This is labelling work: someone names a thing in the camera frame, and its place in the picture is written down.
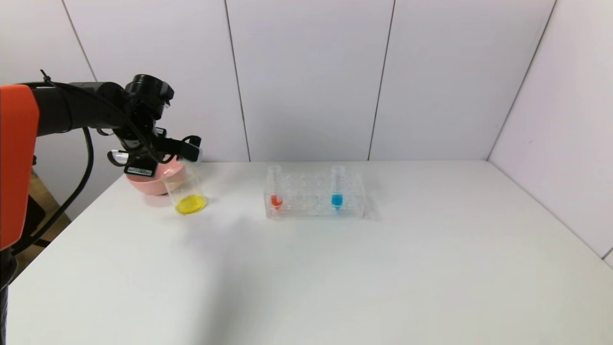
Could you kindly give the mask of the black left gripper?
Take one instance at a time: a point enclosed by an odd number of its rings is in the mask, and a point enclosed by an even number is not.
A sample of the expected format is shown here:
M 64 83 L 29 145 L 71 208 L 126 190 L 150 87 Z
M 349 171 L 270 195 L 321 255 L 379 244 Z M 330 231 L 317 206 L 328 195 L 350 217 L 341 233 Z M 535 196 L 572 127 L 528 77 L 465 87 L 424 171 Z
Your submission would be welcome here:
M 120 165 L 124 167 L 124 173 L 153 177 L 158 162 L 151 157 L 147 145 L 140 140 L 120 139 L 123 147 L 120 152 Z

